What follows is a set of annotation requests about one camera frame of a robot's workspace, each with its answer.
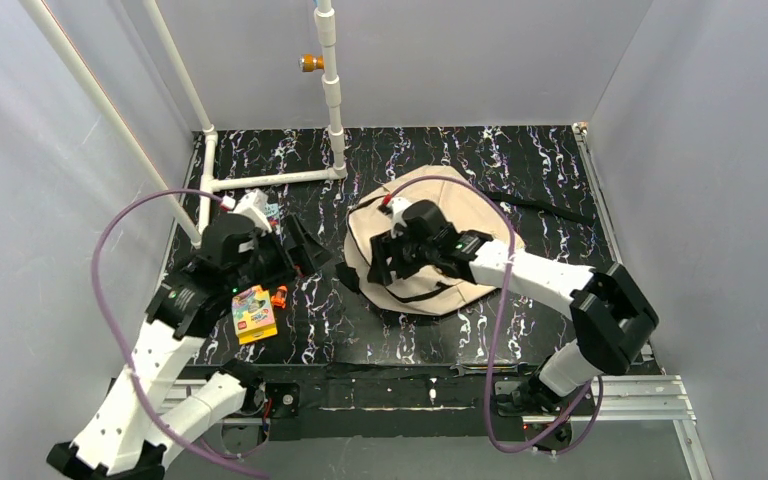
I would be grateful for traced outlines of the beige student backpack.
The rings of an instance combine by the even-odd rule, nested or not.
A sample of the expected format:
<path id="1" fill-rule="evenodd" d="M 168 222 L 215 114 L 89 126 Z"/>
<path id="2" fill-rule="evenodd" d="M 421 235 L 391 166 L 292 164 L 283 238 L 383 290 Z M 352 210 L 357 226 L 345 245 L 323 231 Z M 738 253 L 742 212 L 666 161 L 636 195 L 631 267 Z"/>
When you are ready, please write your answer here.
<path id="1" fill-rule="evenodd" d="M 534 207 L 576 223 L 585 218 L 552 204 L 524 199 L 501 191 L 486 190 L 477 195 L 460 186 L 462 175 L 452 167 L 423 166 L 390 181 L 363 197 L 347 215 L 344 261 L 337 276 L 349 290 L 365 297 L 381 310 L 445 316 L 489 295 L 503 283 L 510 236 L 508 227 L 492 203 Z M 420 269 L 407 279 L 396 279 L 388 286 L 367 279 L 373 259 L 371 239 L 391 230 L 391 217 L 381 211 L 385 197 L 394 193 L 395 206 L 404 210 L 408 203 L 430 200 L 459 231 L 476 230 L 492 236 L 478 254 L 478 280 L 446 277 L 432 266 Z M 525 252 L 521 237 L 515 237 L 515 257 L 509 291 L 527 296 L 568 316 L 575 291 L 584 289 L 595 270 L 587 265 L 572 265 Z"/>

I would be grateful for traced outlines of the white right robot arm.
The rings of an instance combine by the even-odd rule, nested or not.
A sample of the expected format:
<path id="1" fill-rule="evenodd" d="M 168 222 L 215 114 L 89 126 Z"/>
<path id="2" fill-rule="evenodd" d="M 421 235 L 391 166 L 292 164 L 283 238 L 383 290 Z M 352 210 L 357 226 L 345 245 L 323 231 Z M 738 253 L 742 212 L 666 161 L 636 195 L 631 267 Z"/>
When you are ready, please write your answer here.
<path id="1" fill-rule="evenodd" d="M 457 230 L 430 200 L 385 198 L 379 209 L 391 227 L 370 240 L 369 282 L 393 286 L 437 271 L 469 284 L 506 289 L 572 320 L 574 339 L 509 396 L 513 402 L 551 405 L 596 376 L 626 374 L 659 323 L 620 263 L 597 269 L 511 249 L 488 233 Z"/>

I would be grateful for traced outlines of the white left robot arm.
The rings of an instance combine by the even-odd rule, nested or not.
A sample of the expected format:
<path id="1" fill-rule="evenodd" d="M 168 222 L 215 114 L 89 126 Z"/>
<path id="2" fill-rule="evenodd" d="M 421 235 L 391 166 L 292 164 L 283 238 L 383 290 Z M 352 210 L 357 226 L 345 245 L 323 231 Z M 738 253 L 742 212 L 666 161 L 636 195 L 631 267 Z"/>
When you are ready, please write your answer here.
<path id="1" fill-rule="evenodd" d="M 199 249 L 160 282 L 123 370 L 87 426 L 55 444 L 46 461 L 69 479 L 161 479 L 171 462 L 261 382 L 255 367 L 230 361 L 165 414 L 158 408 L 234 296 L 275 288 L 319 270 L 327 250 L 295 215 L 280 230 L 242 214 L 222 214 Z"/>

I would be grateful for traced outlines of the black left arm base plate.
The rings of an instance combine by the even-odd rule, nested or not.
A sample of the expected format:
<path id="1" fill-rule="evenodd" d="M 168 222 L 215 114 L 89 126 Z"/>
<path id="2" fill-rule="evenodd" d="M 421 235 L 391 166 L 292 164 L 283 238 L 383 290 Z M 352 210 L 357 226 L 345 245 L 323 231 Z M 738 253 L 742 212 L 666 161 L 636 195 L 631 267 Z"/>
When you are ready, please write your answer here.
<path id="1" fill-rule="evenodd" d="M 266 419 L 294 418 L 299 412 L 301 388 L 297 383 L 266 382 L 253 394 L 256 415 Z"/>

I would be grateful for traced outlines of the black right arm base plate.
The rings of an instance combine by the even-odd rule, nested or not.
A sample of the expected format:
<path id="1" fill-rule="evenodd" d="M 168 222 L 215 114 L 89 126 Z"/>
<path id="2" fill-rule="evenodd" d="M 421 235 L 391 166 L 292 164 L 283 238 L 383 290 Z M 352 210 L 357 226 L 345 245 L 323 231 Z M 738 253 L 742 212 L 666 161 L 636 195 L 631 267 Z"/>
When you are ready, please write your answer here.
<path id="1" fill-rule="evenodd" d="M 532 391 L 528 381 L 496 380 L 491 395 L 491 412 L 500 417 L 556 416 L 567 409 L 576 396 L 590 389 L 576 387 L 570 394 L 557 397 L 551 390 Z"/>

